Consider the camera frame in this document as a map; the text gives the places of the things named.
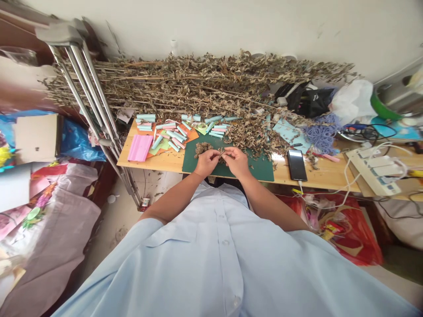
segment white plastic bag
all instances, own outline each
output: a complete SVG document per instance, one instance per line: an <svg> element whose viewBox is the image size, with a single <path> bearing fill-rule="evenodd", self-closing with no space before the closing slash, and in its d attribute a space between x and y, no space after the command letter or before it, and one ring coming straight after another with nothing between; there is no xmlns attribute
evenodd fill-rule
<svg viewBox="0 0 423 317"><path fill-rule="evenodd" d="M343 86L335 94L329 109L341 120L341 125L346 125L361 119L361 123L370 123L370 120L377 116L370 104L373 93L373 84L363 79L356 79L351 84Z"/></svg>

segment blue yarn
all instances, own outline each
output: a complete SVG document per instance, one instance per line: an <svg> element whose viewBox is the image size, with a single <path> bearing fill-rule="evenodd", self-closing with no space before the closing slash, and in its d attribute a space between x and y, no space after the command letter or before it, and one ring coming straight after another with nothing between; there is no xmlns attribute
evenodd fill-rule
<svg viewBox="0 0 423 317"><path fill-rule="evenodd" d="M320 151L321 154L335 155L334 138L336 132L341 130L339 118L333 114L322 115L314 119L316 125L306 126L304 132L308 139Z"/></svg>

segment crutch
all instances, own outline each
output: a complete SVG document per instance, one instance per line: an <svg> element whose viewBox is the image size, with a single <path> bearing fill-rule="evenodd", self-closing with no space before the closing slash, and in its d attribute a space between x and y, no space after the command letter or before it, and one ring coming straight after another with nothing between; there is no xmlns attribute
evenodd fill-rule
<svg viewBox="0 0 423 317"><path fill-rule="evenodd" d="M71 22L51 24L49 29L36 28L35 31L37 38L44 41L50 47L50 50L52 51L78 105L86 117L94 136L99 140L101 149L105 153L106 158L112 165L113 169L121 178L126 190L134 199L137 208L140 209L141 198L131 171L128 168L116 165L116 161L119 159L122 149L122 143L120 141L110 107L108 106L104 93L101 89L100 81L89 55L88 47L83 38L83 36L88 36L88 31L83 23L76 19ZM93 110L94 118L91 118L91 115L82 101L75 83L69 74L69 70L67 69L58 49L60 47L64 48L69 57L78 81L81 84L82 90L84 91L88 103ZM104 132L105 138L100 137L99 129L95 125L93 119L97 121L101 131Z"/></svg>

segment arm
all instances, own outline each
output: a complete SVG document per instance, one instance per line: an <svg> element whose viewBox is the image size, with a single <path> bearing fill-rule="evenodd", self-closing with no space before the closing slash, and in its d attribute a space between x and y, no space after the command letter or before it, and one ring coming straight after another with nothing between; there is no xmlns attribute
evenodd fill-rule
<svg viewBox="0 0 423 317"><path fill-rule="evenodd" d="M226 147L222 157L232 174L241 182L257 216L270 220L284 231L308 230L300 216L251 175L244 152L237 147Z"/></svg>
<svg viewBox="0 0 423 317"><path fill-rule="evenodd" d="M163 224L171 222L189 204L198 185L209 176L219 161L218 150L208 150L199 155L197 167L187 178L169 189L163 196L152 204L140 217L155 218Z"/></svg>

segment blue plastic bag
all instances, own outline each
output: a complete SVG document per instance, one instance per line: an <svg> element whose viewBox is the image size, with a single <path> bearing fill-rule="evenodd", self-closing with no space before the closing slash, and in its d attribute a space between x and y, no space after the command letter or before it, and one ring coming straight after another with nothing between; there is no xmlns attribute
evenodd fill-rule
<svg viewBox="0 0 423 317"><path fill-rule="evenodd" d="M79 124L63 120L62 146L60 154L89 162L106 161L106 156L99 146L92 147L88 140L87 131Z"/></svg>
<svg viewBox="0 0 423 317"><path fill-rule="evenodd" d="M15 148L15 133L13 131L13 124L19 117L33 117L47 114L54 114L55 112L43 110L27 110L15 112L7 115L0 115L0 131L11 148ZM85 131L79 124L69 120L63 120L62 130L62 144L60 149L62 156L70 156L76 159L82 159L89 162L106 161L106 155L100 147L92 147L88 140L87 131Z"/></svg>

